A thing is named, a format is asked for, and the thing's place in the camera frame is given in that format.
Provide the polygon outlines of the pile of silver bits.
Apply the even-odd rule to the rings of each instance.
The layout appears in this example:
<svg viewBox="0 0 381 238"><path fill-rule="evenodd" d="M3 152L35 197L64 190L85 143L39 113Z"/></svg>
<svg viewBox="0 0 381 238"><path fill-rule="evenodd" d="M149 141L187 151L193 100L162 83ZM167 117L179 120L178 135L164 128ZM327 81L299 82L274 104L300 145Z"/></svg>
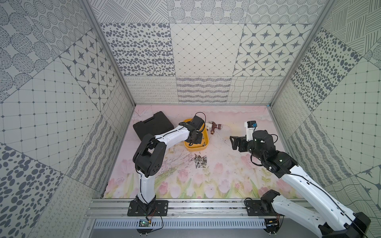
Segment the pile of silver bits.
<svg viewBox="0 0 381 238"><path fill-rule="evenodd" d="M195 155L192 160L196 168L205 168L207 166L207 156Z"/></svg>

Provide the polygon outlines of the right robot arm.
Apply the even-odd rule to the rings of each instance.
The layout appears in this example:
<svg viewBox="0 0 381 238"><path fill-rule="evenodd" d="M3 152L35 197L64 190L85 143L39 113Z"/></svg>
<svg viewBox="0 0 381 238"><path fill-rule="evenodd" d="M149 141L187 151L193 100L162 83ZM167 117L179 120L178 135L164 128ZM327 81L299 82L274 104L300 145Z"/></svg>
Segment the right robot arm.
<svg viewBox="0 0 381 238"><path fill-rule="evenodd" d="M233 150L257 158L259 167L290 185L315 209L311 211L270 189L261 197L262 213L286 216L319 238L366 237L370 218L363 212L355 213L316 184L295 159L276 149L273 136L266 130L252 131L251 136L231 136L230 141Z"/></svg>

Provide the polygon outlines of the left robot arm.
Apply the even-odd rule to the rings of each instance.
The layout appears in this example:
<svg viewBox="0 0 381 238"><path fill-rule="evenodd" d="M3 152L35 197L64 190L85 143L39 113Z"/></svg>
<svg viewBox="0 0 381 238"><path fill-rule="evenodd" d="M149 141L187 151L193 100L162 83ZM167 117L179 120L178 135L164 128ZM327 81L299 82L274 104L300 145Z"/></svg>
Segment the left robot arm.
<svg viewBox="0 0 381 238"><path fill-rule="evenodd" d="M137 201L144 206L151 206L155 199L155 175L160 170L166 151L181 143L201 144L203 132L206 130L206 118L197 115L189 122L180 122L177 127L162 134L147 134L137 148L133 162L140 176L140 191Z"/></svg>

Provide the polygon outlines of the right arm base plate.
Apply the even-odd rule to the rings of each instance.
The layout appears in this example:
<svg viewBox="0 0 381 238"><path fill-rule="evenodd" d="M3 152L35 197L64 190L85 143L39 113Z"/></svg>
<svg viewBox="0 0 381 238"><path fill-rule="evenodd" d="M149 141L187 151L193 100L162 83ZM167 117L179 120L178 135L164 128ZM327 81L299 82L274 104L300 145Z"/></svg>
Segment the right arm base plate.
<svg viewBox="0 0 381 238"><path fill-rule="evenodd" d="M270 203L263 202L261 200L252 200L251 198L246 198L244 200L244 205L246 207L248 216L283 216L283 214L275 212Z"/></svg>

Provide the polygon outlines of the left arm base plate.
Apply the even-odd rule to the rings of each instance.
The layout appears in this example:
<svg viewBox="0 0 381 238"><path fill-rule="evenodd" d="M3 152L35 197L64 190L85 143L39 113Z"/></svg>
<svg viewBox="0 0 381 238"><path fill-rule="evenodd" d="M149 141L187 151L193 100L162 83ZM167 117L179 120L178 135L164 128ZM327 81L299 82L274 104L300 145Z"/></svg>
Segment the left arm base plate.
<svg viewBox="0 0 381 238"><path fill-rule="evenodd" d="M138 199L134 199L130 202L128 216L167 216L168 205L168 200L154 200L149 204L145 204Z"/></svg>

